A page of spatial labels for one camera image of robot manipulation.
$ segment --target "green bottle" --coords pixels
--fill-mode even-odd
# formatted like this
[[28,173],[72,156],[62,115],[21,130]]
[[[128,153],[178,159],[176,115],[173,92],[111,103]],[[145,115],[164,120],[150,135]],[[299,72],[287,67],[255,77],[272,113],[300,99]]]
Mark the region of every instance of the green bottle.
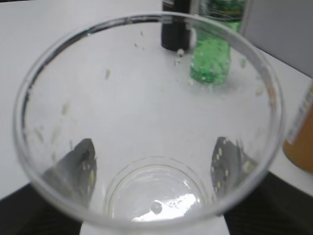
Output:
[[[200,0],[199,15],[239,31],[245,0]],[[222,84],[230,67],[230,45],[207,32],[197,31],[190,74],[203,83]]]

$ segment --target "white table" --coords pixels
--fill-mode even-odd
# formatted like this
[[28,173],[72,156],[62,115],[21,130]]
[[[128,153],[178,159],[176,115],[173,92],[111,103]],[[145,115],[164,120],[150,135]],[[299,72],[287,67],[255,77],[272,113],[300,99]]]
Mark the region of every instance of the white table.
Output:
[[[18,87],[38,56],[54,41],[86,23],[106,16],[161,9],[160,0],[34,0],[0,3],[0,198],[28,183],[15,156],[13,103]],[[265,54],[280,80],[287,109],[286,130],[311,80]],[[270,171],[313,196],[313,176],[291,164],[280,150]],[[81,234],[97,234],[83,225]],[[222,217],[208,233],[227,235]]]

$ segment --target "clear plastic cup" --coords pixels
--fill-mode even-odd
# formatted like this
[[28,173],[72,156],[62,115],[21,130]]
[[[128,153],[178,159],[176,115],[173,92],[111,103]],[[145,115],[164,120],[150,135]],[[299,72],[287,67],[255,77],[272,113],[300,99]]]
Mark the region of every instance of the clear plastic cup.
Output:
[[[161,47],[161,25],[176,23],[192,32],[188,51]],[[230,45],[222,84],[190,76],[201,30]],[[214,21],[165,12],[56,42],[26,76],[14,114],[36,189],[73,217],[128,232],[223,214],[265,176],[282,126],[279,84],[258,49]]]

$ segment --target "cup rim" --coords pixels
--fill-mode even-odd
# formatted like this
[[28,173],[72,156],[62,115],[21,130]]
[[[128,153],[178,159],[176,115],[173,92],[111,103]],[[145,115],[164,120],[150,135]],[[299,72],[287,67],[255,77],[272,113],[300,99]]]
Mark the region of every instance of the cup rim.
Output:
[[[76,41],[89,36],[90,33],[93,34],[105,30],[106,28],[112,28],[119,25],[146,23],[151,21],[162,22],[160,21],[162,17],[183,17],[216,26],[227,32],[227,34],[232,35],[237,40],[243,42],[248,50],[250,50],[257,57],[259,57],[259,59],[263,63],[262,68],[267,70],[269,73],[269,79],[275,99],[275,110],[271,114],[271,128],[269,129],[268,142],[266,143],[266,148],[263,153],[264,157],[262,161],[260,161],[256,169],[250,174],[250,176],[230,194],[218,200],[216,203],[210,205],[210,207],[203,209],[203,211],[191,213],[190,215],[171,220],[145,223],[134,223],[130,221],[115,220],[109,217],[105,217],[101,214],[91,212],[85,207],[63,198],[62,195],[55,191],[51,186],[46,184],[44,180],[40,177],[39,173],[34,170],[32,162],[30,161],[30,154],[27,149],[26,133],[24,131],[24,116],[26,112],[26,103],[28,100],[27,91],[31,89],[32,85],[35,83],[36,77],[40,74],[44,67],[48,65],[48,63],[51,62],[56,55],[58,55],[67,48],[66,44],[73,44]],[[76,30],[68,34],[67,36],[59,39],[39,57],[39,59],[35,62],[35,64],[32,66],[32,68],[29,70],[28,74],[24,78],[15,101],[13,116],[13,134],[17,156],[25,173],[30,178],[31,183],[36,188],[36,190],[54,206],[61,209],[63,212],[72,217],[86,221],[96,226],[106,227],[113,230],[125,230],[128,232],[134,230],[160,231],[162,229],[190,226],[191,224],[198,223],[216,215],[223,214],[232,206],[243,200],[266,176],[267,169],[274,159],[274,156],[279,147],[281,146],[283,129],[284,102],[282,91],[274,70],[267,62],[266,58],[261,54],[261,52],[240,34],[232,31],[230,28],[218,22],[196,15],[188,15],[175,12],[145,12],[140,14],[130,14],[122,17],[113,17],[110,19],[106,18],[103,21],[98,20],[93,24],[84,26],[79,30]]]

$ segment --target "dark fabric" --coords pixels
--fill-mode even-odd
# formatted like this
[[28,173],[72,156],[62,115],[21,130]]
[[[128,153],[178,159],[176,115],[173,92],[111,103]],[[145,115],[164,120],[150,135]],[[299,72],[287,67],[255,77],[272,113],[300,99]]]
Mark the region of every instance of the dark fabric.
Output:
[[224,217],[231,235],[312,235],[313,198],[269,173]]
[[0,2],[9,2],[9,1],[29,1],[29,0],[0,0]]
[[0,201],[1,235],[79,235],[81,225],[52,207],[31,185]]

